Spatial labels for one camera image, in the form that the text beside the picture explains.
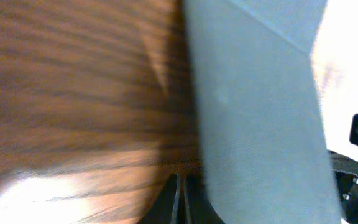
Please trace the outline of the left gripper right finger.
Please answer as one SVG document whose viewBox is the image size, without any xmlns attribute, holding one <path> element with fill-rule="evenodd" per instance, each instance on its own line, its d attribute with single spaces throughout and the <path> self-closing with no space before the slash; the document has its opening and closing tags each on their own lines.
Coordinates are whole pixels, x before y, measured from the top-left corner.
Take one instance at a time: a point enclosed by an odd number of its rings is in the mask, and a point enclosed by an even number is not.
<svg viewBox="0 0 358 224">
<path fill-rule="evenodd" d="M 186 224 L 224 224 L 208 200 L 199 177 L 186 176 L 183 196 Z"/>
</svg>

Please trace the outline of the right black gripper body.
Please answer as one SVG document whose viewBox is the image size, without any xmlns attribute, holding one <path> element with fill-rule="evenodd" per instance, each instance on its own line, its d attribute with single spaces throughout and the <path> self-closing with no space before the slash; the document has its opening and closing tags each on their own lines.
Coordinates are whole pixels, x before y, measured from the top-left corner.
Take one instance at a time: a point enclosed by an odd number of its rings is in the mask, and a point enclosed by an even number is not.
<svg viewBox="0 0 358 224">
<path fill-rule="evenodd" d="M 343 210 L 343 219 L 358 224 L 358 162 L 329 151 L 336 178 L 339 199 Z"/>
</svg>

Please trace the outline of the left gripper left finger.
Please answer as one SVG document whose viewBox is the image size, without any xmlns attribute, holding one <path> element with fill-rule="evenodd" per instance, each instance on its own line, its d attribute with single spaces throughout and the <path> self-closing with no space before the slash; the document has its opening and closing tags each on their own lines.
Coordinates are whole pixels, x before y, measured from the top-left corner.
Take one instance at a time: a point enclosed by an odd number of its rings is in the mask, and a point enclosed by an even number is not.
<svg viewBox="0 0 358 224">
<path fill-rule="evenodd" d="M 152 206 L 137 224 L 177 224 L 180 185 L 180 176 L 170 175 Z"/>
</svg>

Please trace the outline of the black gift box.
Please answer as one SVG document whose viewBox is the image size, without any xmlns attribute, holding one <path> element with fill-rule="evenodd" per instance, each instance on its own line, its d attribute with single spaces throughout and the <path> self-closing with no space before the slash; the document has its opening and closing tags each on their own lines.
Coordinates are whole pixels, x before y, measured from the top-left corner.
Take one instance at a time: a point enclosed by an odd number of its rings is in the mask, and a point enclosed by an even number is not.
<svg viewBox="0 0 358 224">
<path fill-rule="evenodd" d="M 209 200 L 225 223 L 341 221 L 310 53 L 324 1 L 183 3 Z"/>
</svg>

